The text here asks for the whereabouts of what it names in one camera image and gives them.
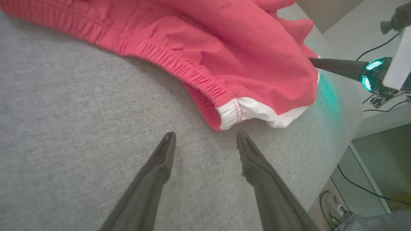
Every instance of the black cable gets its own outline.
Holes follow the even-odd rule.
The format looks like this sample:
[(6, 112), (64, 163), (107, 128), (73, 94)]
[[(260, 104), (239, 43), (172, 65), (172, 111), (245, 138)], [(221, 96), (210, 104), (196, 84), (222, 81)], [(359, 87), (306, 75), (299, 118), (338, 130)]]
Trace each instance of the black cable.
[(381, 110), (371, 109), (371, 110), (365, 110), (364, 112), (366, 112), (366, 111), (380, 111), (380, 112), (389, 112), (389, 111), (391, 111), (393, 108), (395, 108), (396, 106), (398, 106), (398, 105), (400, 105), (400, 104), (402, 104), (402, 103), (406, 103), (406, 101), (399, 102), (398, 104), (396, 104), (396, 105), (392, 106), (392, 107), (391, 107), (390, 109), (388, 109), (387, 111), (381, 111)]
[(373, 51), (373, 50), (376, 50), (376, 49), (378, 49), (378, 48), (380, 48), (380, 47), (383, 47), (383, 46), (387, 45), (389, 42), (391, 42), (393, 39), (395, 39), (398, 35), (399, 35), (399, 34), (396, 34), (396, 35), (394, 35), (394, 37), (392, 37), (392, 38), (391, 38), (390, 40), (388, 40), (386, 43), (384, 43), (384, 44), (382, 44), (382, 45), (380, 45), (380, 46), (378, 46), (378, 47), (376, 47), (376, 48), (373, 48), (373, 49), (371, 49), (371, 50), (369, 50), (369, 51), (364, 52), (362, 55), (360, 55), (360, 56), (358, 57), (358, 59), (356, 59), (356, 61), (358, 61), (362, 56), (364, 56), (364, 55), (367, 54), (368, 52), (371, 52), (371, 51)]
[(362, 189), (362, 190), (365, 190), (365, 191), (367, 191), (367, 192), (371, 193), (372, 195), (377, 196), (377, 197), (379, 197), (379, 198), (382, 198), (382, 199), (385, 199), (385, 200), (388, 200), (388, 201), (395, 201), (395, 202), (398, 202), (398, 203), (401, 203), (401, 204), (404, 204), (404, 205), (411, 206), (411, 203), (407, 203), (407, 202), (404, 202), (404, 201), (398, 201), (398, 200), (390, 199), (390, 198), (387, 198), (387, 197), (385, 197), (385, 196), (380, 196), (380, 195), (378, 195), (378, 194), (376, 194), (376, 193), (371, 192), (371, 191), (368, 190), (368, 189), (365, 189), (365, 188), (359, 186), (358, 184), (350, 181), (350, 180), (344, 175), (344, 173), (342, 173), (341, 168), (339, 167), (339, 165), (337, 165), (337, 167), (338, 167), (339, 172), (341, 173), (341, 175), (342, 175), (348, 182), (350, 182), (351, 184), (357, 186), (358, 188), (360, 188), (360, 189)]
[(363, 104), (364, 104), (365, 102), (367, 102), (372, 96), (373, 96), (373, 95), (371, 95), (370, 97), (368, 97), (368, 99), (364, 100)]

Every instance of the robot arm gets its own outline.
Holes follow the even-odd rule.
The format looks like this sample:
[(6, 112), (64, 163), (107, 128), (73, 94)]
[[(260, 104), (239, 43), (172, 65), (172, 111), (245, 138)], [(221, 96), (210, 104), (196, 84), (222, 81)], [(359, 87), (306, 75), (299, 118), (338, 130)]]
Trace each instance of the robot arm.
[(316, 68), (361, 82), (373, 93), (370, 102), (377, 109), (401, 95), (411, 100), (411, 2), (397, 8), (390, 22), (381, 22), (384, 34), (391, 29), (402, 38), (394, 58), (382, 57), (372, 62), (309, 59)]

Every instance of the white wall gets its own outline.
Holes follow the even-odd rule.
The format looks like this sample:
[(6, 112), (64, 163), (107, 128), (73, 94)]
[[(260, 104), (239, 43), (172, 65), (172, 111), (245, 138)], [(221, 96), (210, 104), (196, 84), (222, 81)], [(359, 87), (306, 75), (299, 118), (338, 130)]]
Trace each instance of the white wall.
[[(385, 43), (396, 34), (396, 32), (392, 30), (388, 34), (383, 35), (380, 31), (380, 22), (389, 21), (395, 9), (408, 2), (409, 0), (364, 0), (327, 30), (323, 36), (335, 50), (337, 58), (355, 60), (365, 51)], [(400, 37), (397, 37), (386, 46), (368, 53), (360, 60), (372, 61), (383, 56), (393, 57), (399, 46), (399, 42)], [(359, 83), (357, 86), (363, 101), (371, 95), (370, 92), (365, 90), (362, 84)], [(394, 104), (404, 99), (405, 97), (393, 99), (380, 109), (388, 110)], [(364, 110), (367, 109), (375, 108), (365, 103)], [(364, 118), (374, 116), (378, 113), (380, 112), (364, 112)]]
[(321, 33), (327, 31), (363, 0), (298, 0), (297, 4)]
[(411, 124), (352, 141), (384, 196), (411, 194)]

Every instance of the fabric fold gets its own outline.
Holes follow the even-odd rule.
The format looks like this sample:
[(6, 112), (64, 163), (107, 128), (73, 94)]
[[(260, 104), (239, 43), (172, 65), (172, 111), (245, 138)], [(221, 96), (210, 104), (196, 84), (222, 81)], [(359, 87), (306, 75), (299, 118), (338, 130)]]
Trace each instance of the fabric fold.
[(277, 16), (295, 0), (4, 0), (1, 10), (180, 79), (206, 122), (226, 130), (251, 118), (286, 127), (316, 96), (303, 43), (310, 20)]

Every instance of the white lining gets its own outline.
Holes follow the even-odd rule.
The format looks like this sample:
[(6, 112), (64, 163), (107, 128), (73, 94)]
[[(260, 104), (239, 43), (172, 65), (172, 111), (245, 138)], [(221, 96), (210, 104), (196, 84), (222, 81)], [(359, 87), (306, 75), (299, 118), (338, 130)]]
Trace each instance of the white lining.
[[(320, 69), (318, 71), (317, 85), (320, 80)], [(265, 120), (270, 127), (285, 128), (298, 118), (308, 106), (291, 109), (290, 111), (277, 115), (269, 106), (249, 97), (239, 97), (230, 100), (228, 103), (217, 107), (221, 116), (221, 130), (228, 130), (236, 123), (251, 118)]]

